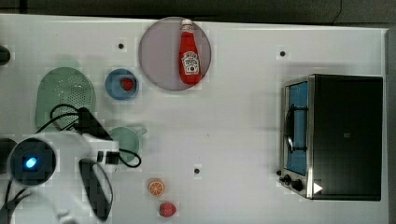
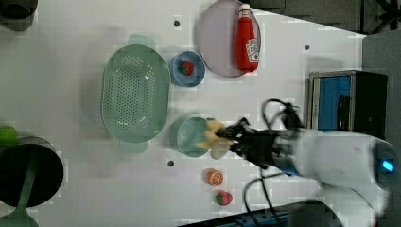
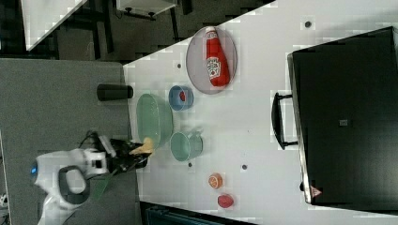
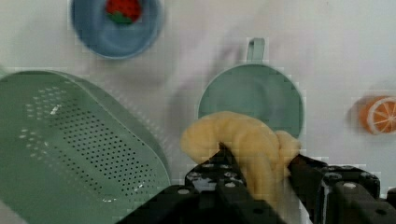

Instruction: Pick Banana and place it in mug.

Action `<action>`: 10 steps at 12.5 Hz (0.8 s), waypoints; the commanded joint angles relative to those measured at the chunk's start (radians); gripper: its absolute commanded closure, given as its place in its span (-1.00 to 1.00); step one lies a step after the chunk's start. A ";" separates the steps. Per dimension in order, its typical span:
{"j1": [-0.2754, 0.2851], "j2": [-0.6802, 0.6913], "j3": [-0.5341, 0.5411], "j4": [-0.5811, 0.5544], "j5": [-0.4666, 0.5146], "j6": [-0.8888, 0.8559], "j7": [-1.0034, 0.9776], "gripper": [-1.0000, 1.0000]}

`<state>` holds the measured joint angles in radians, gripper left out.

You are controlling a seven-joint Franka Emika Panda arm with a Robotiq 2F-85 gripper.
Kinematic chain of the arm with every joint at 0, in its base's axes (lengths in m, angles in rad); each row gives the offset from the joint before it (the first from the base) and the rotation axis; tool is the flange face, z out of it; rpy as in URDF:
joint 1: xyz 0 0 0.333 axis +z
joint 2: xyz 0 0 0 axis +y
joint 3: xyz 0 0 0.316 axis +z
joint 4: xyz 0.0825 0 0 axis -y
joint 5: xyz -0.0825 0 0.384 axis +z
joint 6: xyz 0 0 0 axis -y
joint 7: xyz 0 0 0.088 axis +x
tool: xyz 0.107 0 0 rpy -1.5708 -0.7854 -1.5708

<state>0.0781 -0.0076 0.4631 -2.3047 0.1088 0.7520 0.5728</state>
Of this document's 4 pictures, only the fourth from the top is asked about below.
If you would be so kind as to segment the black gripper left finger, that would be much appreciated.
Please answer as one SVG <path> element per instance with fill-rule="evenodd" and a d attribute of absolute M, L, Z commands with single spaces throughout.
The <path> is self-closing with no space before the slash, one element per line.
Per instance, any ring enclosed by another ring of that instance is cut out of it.
<path fill-rule="evenodd" d="M 226 146 L 116 224 L 285 224 L 265 201 L 249 194 Z"/>

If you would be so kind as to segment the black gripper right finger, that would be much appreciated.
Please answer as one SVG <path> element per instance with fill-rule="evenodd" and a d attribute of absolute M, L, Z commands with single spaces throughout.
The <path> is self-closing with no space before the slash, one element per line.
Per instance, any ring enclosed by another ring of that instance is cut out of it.
<path fill-rule="evenodd" d="M 382 199 L 377 176 L 303 155 L 288 169 L 291 186 L 313 224 L 396 224 L 395 191 Z"/>

